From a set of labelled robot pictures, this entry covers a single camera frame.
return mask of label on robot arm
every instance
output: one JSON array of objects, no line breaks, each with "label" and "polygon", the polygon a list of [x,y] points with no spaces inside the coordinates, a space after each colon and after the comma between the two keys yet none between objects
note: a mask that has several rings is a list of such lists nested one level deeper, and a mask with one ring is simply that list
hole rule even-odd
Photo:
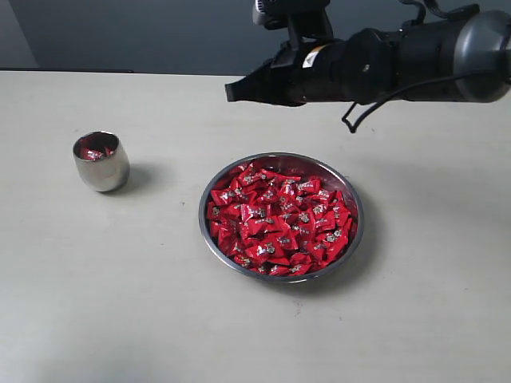
[{"label": "label on robot arm", "polygon": [[314,61],[318,57],[319,52],[321,52],[321,49],[323,49],[326,45],[316,46],[308,55],[305,57],[305,60],[303,61],[302,68],[312,68],[314,65]]}]

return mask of metal cup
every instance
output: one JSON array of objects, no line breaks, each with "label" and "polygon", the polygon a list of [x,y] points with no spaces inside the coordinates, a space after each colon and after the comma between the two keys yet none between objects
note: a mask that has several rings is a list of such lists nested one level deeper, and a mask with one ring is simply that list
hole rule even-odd
[{"label": "metal cup", "polygon": [[[85,160],[81,158],[83,148],[99,152],[107,148],[110,154],[98,160]],[[73,154],[81,179],[96,192],[110,192],[128,181],[128,157],[119,138],[110,132],[92,132],[81,137],[73,146]]]}]

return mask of stainless steel bowl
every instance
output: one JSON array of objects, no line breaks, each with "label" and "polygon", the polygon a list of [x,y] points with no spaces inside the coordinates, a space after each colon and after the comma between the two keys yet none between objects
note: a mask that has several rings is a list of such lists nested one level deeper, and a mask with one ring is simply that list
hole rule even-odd
[{"label": "stainless steel bowl", "polygon": [[[209,225],[207,219],[208,203],[212,200],[211,190],[216,188],[224,188],[227,180],[230,179],[229,171],[241,164],[250,163],[255,161],[256,164],[283,173],[287,176],[318,176],[322,179],[323,185],[328,190],[340,190],[343,192],[345,203],[351,210],[357,222],[357,231],[351,240],[351,244],[344,251],[343,256],[332,263],[329,267],[316,271],[314,273],[291,276],[291,277],[274,277],[270,275],[261,275],[254,273],[250,270],[243,268],[237,263],[233,262],[229,257],[224,255],[216,246],[215,241],[209,234]],[[276,283],[297,283],[312,280],[322,275],[328,274],[333,270],[340,267],[345,263],[355,252],[357,246],[360,244],[364,230],[364,214],[362,209],[362,202],[358,197],[356,190],[350,185],[348,180],[338,173],[336,170],[328,165],[325,165],[317,160],[309,157],[291,154],[291,153],[263,153],[254,156],[243,158],[233,164],[228,165],[221,170],[209,183],[204,190],[204,194],[200,200],[199,206],[199,225],[202,235],[206,240],[207,245],[211,251],[227,266],[239,271],[247,276],[263,280],[265,282]]]}]

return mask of pile of candy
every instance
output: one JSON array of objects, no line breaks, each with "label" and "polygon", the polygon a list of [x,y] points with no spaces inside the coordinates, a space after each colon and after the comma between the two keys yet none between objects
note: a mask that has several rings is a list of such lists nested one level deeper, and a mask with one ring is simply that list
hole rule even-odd
[{"label": "pile of candy", "polygon": [[242,267],[273,276],[304,275],[337,259],[356,231],[340,191],[315,177],[283,176],[252,164],[231,170],[211,192],[210,234]]},{"label": "pile of candy", "polygon": [[93,150],[91,148],[82,148],[80,150],[80,158],[88,161],[98,161],[111,156],[113,154],[113,150],[103,147],[101,150]]}]

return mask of bowl rim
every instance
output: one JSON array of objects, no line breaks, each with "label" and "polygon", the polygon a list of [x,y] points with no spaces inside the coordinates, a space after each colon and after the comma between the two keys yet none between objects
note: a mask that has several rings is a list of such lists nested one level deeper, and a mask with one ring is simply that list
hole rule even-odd
[{"label": "bowl rim", "polygon": [[[357,226],[357,234],[353,238],[353,241],[349,245],[346,253],[344,256],[328,267],[325,267],[322,270],[315,271],[314,273],[305,274],[305,275],[296,275],[296,276],[287,276],[287,277],[275,277],[272,275],[264,275],[264,274],[258,274],[253,271],[250,271],[241,265],[238,265],[234,261],[232,261],[227,255],[222,253],[220,249],[216,246],[216,244],[213,242],[212,237],[209,234],[209,229],[207,225],[207,219],[206,215],[204,214],[206,211],[206,204],[209,199],[210,191],[213,189],[213,187],[220,181],[220,179],[225,175],[226,172],[231,170],[232,168],[241,165],[246,162],[251,162],[253,160],[257,160],[259,158],[269,157],[269,156],[290,156],[299,158],[301,160],[311,161],[318,166],[321,166],[322,168],[326,169],[330,173],[332,173],[335,177],[339,178],[350,193],[352,194],[355,204],[357,205],[358,209],[358,226]],[[247,156],[242,158],[241,160],[237,160],[228,166],[224,167],[222,170],[220,170],[216,176],[213,177],[213,179],[208,183],[208,186],[204,189],[204,193],[202,194],[202,197],[200,198],[199,203],[199,226],[200,231],[202,233],[202,236],[204,237],[204,240],[206,241],[206,244],[208,245],[209,249],[213,252],[213,254],[216,255],[216,257],[222,261],[226,266],[230,267],[233,270],[236,270],[240,272],[243,275],[246,275],[251,278],[256,278],[264,282],[271,282],[271,283],[298,283],[298,282],[305,282],[308,280],[316,279],[318,277],[324,276],[326,274],[330,274],[333,270],[340,267],[342,264],[344,264],[348,259],[351,258],[351,256],[355,253],[358,245],[362,241],[363,232],[364,232],[364,226],[365,226],[365,219],[364,219],[364,211],[362,206],[362,200],[360,199],[360,196],[358,195],[357,191],[351,185],[351,183],[347,180],[345,176],[343,176],[341,173],[337,172],[335,169],[333,169],[331,166],[316,160],[314,158],[303,156],[301,154],[296,153],[289,153],[289,152],[267,152],[267,153],[260,153],[260,154],[254,154],[251,156]]]}]

